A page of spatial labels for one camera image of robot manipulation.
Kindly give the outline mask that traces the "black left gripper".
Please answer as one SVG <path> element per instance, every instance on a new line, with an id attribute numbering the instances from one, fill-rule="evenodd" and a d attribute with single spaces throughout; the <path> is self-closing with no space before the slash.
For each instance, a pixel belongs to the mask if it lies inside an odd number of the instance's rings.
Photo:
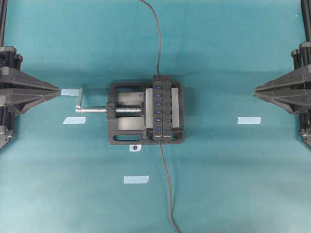
<path id="1" fill-rule="evenodd" d="M 0 144 L 15 136 L 17 114 L 60 96 L 60 88 L 20 71 L 23 57 L 15 47 L 0 48 Z"/>

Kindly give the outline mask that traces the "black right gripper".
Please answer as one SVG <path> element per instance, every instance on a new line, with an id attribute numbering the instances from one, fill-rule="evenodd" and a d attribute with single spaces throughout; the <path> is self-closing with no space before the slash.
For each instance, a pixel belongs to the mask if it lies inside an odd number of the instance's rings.
<path id="1" fill-rule="evenodd" d="M 291 52 L 294 71 L 277 79 L 266 82 L 254 89 L 254 97 L 272 103 L 285 109 L 289 114 L 298 115 L 300 122 L 300 136 L 303 142 L 311 145 L 311 81 L 305 81 L 305 69 L 311 74 L 311 43 L 302 42 L 299 49 Z M 302 90 L 302 95 L 275 95 L 273 92 L 263 92 L 269 89 L 284 88 L 292 85 L 294 89 Z"/>

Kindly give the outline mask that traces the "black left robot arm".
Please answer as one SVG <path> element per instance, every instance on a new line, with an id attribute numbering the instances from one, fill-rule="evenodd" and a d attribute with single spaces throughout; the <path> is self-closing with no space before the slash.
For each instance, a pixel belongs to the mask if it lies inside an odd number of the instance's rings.
<path id="1" fill-rule="evenodd" d="M 17 115 L 61 94 L 61 89 L 20 70 L 22 55 L 13 46 L 4 46 L 8 1 L 0 2 L 0 148 L 15 136 Z"/>

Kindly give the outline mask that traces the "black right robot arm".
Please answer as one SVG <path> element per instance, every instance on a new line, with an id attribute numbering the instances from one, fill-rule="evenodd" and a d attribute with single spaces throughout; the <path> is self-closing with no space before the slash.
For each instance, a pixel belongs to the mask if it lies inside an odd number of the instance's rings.
<path id="1" fill-rule="evenodd" d="M 254 89 L 254 96 L 299 116 L 300 136 L 311 145 L 311 2 L 301 1 L 306 41 L 291 52 L 294 70 Z"/>

